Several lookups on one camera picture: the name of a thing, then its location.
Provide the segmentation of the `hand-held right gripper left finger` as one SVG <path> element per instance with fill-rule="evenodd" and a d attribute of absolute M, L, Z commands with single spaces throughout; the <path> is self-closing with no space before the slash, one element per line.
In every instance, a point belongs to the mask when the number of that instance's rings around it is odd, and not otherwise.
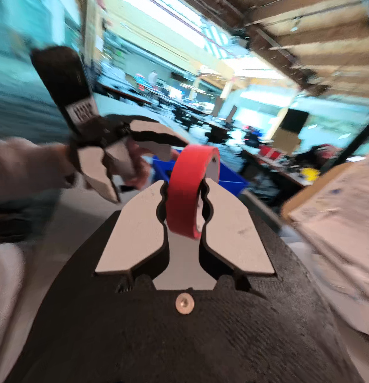
<path fill-rule="evenodd" d="M 166 188 L 158 180 L 124 205 L 95 268 L 97 275 L 157 278 L 167 268 Z"/>

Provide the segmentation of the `row of dark work tables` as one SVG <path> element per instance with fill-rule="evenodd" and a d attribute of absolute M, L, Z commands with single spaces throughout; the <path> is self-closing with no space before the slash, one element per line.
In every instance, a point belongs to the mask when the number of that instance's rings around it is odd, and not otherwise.
<path fill-rule="evenodd" d="M 125 89 L 121 83 L 116 83 L 111 79 L 99 79 L 96 82 L 96 90 L 98 93 L 113 98 L 119 102 L 125 100 L 137 104 L 139 107 L 149 107 L 154 113 L 165 115 L 171 112 L 171 117 L 175 122 L 179 122 L 187 132 L 193 126 L 209 127 L 210 130 L 204 135 L 207 142 L 215 144 L 225 144 L 230 139 L 229 130 L 224 126 L 207 120 L 192 109 L 170 97 L 167 97 L 159 92 L 150 91 L 147 96 L 137 93 L 135 90 Z"/>

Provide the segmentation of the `wooden board with instruction sheets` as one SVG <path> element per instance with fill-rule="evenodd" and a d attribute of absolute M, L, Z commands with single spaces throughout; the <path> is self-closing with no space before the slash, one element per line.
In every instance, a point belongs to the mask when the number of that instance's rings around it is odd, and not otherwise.
<path fill-rule="evenodd" d="M 283 204 L 281 216 L 308 243 L 303 262 L 328 302 L 369 335 L 369 154 L 320 176 Z"/>

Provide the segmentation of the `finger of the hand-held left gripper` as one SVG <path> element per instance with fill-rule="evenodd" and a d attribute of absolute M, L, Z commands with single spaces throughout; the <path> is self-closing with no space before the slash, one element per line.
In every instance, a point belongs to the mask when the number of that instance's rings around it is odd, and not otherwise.
<path fill-rule="evenodd" d="M 102 198 L 117 204 L 120 198 L 109 170 L 103 164 L 105 152 L 100 147 L 78 149 L 80 172 L 86 183 Z"/>
<path fill-rule="evenodd" d="M 189 144 L 185 137 L 158 122 L 133 120 L 130 123 L 130 132 L 140 148 L 166 162 L 173 158 L 172 147 L 184 148 Z"/>

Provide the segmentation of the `blue plastic bin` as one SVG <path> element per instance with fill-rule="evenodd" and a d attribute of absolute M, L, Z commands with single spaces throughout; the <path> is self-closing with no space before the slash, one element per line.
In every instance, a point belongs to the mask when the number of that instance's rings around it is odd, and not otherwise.
<path fill-rule="evenodd" d="M 153 182 L 163 180 L 168 183 L 171 177 L 174 164 L 174 160 L 167 162 L 160 160 L 157 156 L 153 156 Z M 248 186 L 248 181 L 246 181 L 242 176 L 238 175 L 221 162 L 219 185 L 237 197 Z"/>

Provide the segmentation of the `grey desk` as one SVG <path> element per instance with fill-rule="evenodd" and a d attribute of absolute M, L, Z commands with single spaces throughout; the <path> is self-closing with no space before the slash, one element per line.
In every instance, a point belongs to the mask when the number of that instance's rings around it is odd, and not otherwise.
<path fill-rule="evenodd" d="M 37 311 L 60 270 L 75 251 L 124 204 L 112 204 L 85 189 L 78 180 L 73 189 L 62 191 L 51 218 L 34 242 L 21 245 L 19 255 L 9 245 L 0 245 L 0 262 L 14 281 L 15 262 L 21 271 L 13 297 L 11 316 L 1 336 L 0 382 L 4 382 L 26 342 Z M 199 243 L 168 232 L 172 255 L 168 269 L 154 284 L 159 289 L 211 290 L 216 281 L 197 261 Z"/>

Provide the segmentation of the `red storage bin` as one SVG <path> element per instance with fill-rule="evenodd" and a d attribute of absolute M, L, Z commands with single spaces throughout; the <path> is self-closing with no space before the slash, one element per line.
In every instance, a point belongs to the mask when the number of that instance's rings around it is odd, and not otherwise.
<path fill-rule="evenodd" d="M 281 159 L 281 157 L 284 155 L 284 152 L 277 148 L 273 148 L 272 146 L 261 145 L 259 146 L 258 154 L 272 161 L 277 161 Z"/>

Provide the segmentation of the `person's left forearm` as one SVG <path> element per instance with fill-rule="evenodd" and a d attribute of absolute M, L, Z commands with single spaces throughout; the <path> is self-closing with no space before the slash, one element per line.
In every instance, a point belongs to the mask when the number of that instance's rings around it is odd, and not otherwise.
<path fill-rule="evenodd" d="M 37 145 L 19 137 L 0 140 L 0 204 L 73 187 L 76 170 L 68 149 L 62 143 Z"/>

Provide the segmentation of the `long wooden work table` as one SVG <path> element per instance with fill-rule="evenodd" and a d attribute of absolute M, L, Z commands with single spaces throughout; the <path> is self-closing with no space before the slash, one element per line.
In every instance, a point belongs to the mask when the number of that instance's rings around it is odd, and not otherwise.
<path fill-rule="evenodd" d="M 240 155 L 242 158 L 245 158 L 246 162 L 248 163 L 253 162 L 255 165 L 259 165 L 261 167 L 267 167 L 268 169 L 271 169 L 286 179 L 290 180 L 294 184 L 298 185 L 301 188 L 310 186 L 313 184 L 313 181 L 308 181 L 303 179 L 298 173 L 295 172 L 288 172 L 284 166 L 278 164 L 277 162 L 259 155 L 259 149 L 252 148 L 250 146 L 244 145 L 244 144 L 237 144 L 239 148 L 241 148 Z"/>

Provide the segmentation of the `person's left hand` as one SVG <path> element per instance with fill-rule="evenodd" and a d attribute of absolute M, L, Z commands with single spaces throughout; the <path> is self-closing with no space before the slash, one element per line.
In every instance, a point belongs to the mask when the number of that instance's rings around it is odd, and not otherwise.
<path fill-rule="evenodd" d="M 150 175 L 150 164 L 143 158 L 145 155 L 151 155 L 149 149 L 140 147 L 132 139 L 128 139 L 126 147 L 134 169 L 134 176 L 125 181 L 126 186 L 141 190 L 147 183 Z"/>

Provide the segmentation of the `black panel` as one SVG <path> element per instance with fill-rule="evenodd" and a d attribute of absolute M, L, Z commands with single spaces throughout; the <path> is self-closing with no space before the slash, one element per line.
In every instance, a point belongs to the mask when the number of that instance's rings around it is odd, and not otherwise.
<path fill-rule="evenodd" d="M 299 135 L 308 117 L 308 112 L 289 108 L 281 122 L 280 128 L 284 131 Z"/>

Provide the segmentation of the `red tape roll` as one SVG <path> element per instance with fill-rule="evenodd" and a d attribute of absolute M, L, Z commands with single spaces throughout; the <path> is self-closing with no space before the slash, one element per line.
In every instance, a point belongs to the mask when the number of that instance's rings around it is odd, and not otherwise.
<path fill-rule="evenodd" d="M 166 221 L 171 232 L 194 240 L 201 237 L 197 216 L 205 178 L 219 182 L 219 149 L 206 145 L 186 146 L 175 161 L 167 187 Z"/>

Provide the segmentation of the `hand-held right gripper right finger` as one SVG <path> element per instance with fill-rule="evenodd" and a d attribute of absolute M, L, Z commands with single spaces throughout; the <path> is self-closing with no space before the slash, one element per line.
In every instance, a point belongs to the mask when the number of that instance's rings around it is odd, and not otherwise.
<path fill-rule="evenodd" d="M 248 208 L 211 178 L 201 183 L 199 218 L 199 263 L 212 278 L 276 274 Z"/>

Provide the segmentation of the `black metal pole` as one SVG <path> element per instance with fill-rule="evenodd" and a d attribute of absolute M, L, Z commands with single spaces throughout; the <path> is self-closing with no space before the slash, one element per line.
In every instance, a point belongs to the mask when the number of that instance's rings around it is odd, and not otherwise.
<path fill-rule="evenodd" d="M 350 157 L 362 144 L 369 139 L 369 124 L 348 144 L 348 146 L 329 159 L 321 168 L 320 175 L 325 174 L 337 165 L 344 164 L 347 158 Z"/>

